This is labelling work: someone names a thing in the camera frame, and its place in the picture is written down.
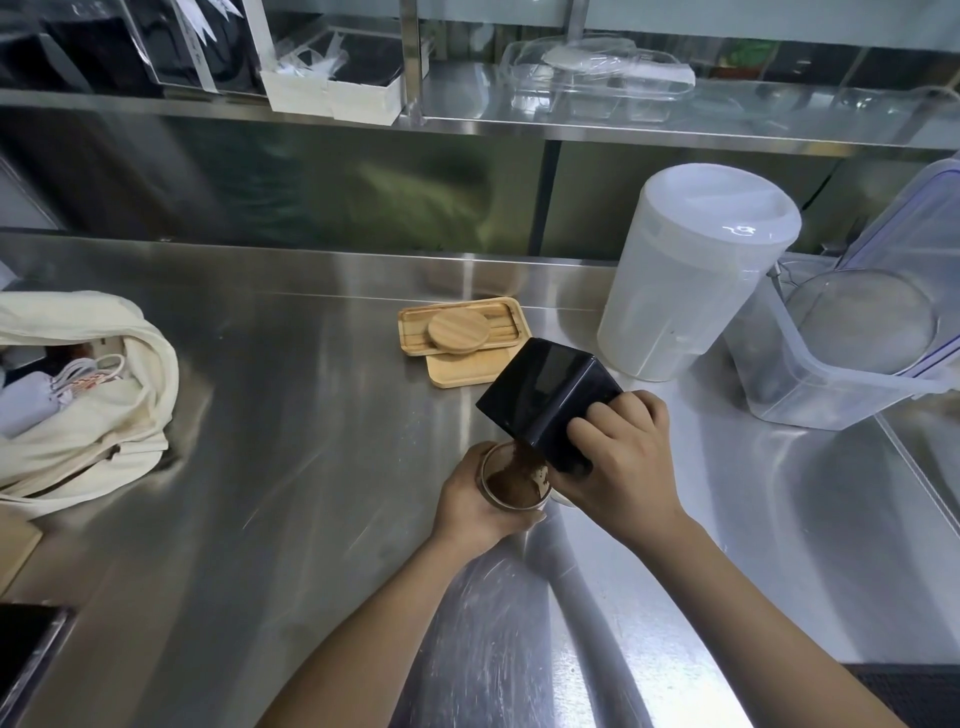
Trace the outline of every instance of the hand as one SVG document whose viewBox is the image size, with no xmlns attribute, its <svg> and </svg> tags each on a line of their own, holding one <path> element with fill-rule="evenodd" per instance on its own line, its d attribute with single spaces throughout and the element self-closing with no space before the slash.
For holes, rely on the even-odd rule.
<svg viewBox="0 0 960 728">
<path fill-rule="evenodd" d="M 494 445 L 479 443 L 467 450 L 440 490 L 430 539 L 455 549 L 465 562 L 486 553 L 503 537 L 525 531 L 543 520 L 541 511 L 504 511 L 480 493 L 477 470 L 487 450 Z"/>
<path fill-rule="evenodd" d="M 550 484 L 639 555 L 664 543 L 689 517 L 677 497 L 666 404 L 650 392 L 595 402 L 566 434 L 593 470 L 583 480 L 551 469 Z"/>
</svg>

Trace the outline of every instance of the metal shelf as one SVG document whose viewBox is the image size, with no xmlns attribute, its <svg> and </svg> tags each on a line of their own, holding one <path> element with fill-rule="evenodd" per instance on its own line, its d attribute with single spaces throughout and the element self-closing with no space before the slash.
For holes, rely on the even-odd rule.
<svg viewBox="0 0 960 728">
<path fill-rule="evenodd" d="M 748 86 L 730 83 L 705 81 L 698 89 L 712 86 L 712 90 L 725 93 L 729 88 L 752 92 Z M 421 118 L 401 114 L 389 128 L 835 158 L 866 154 L 930 160 L 956 151 L 956 139 L 960 138 L 960 104 L 934 104 L 919 96 L 890 93 L 864 97 L 864 92 L 856 89 L 838 92 L 836 88 L 812 86 L 781 88 L 787 88 L 795 98 L 790 101 L 789 109 L 766 118 L 758 118 L 756 114 L 751 119 L 728 118 L 698 106 L 695 101 L 679 101 L 671 105 L 670 115 L 662 124 L 632 122 L 620 108 L 609 119 L 584 121 L 570 116 L 562 102 L 549 113 L 516 109 L 509 89 L 496 82 L 495 68 L 490 65 L 434 62 L 423 79 Z M 266 100 L 256 98 L 202 94 L 191 98 L 143 99 L 0 89 L 0 107 L 363 126 L 323 116 L 275 112 Z"/>
</svg>

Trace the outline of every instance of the black mat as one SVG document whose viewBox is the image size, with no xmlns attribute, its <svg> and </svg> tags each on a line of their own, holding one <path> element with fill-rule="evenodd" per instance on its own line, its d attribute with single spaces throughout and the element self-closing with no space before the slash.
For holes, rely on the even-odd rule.
<svg viewBox="0 0 960 728">
<path fill-rule="evenodd" d="M 960 726 L 960 665 L 847 665 L 910 728 Z"/>
</svg>

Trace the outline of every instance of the canvas tote bag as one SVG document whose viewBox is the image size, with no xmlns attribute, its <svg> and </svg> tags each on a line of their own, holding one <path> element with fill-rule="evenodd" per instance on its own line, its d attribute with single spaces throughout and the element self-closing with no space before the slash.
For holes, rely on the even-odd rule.
<svg viewBox="0 0 960 728">
<path fill-rule="evenodd" d="M 122 377 L 10 440 L 0 437 L 0 509 L 33 519 L 104 496 L 148 473 L 167 449 L 177 355 L 136 305 L 94 291 L 0 292 L 0 346 L 100 340 L 126 357 Z"/>
</svg>

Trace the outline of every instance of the left hand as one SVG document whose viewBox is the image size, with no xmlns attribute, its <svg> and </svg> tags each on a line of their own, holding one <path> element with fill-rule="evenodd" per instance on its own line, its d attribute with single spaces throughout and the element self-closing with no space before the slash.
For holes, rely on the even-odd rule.
<svg viewBox="0 0 960 728">
<path fill-rule="evenodd" d="M 477 487 L 480 461 L 494 443 L 467 450 L 440 491 L 430 539 L 455 549 L 467 561 L 486 553 L 500 539 L 543 520 L 541 511 L 504 511 L 487 501 Z"/>
</svg>

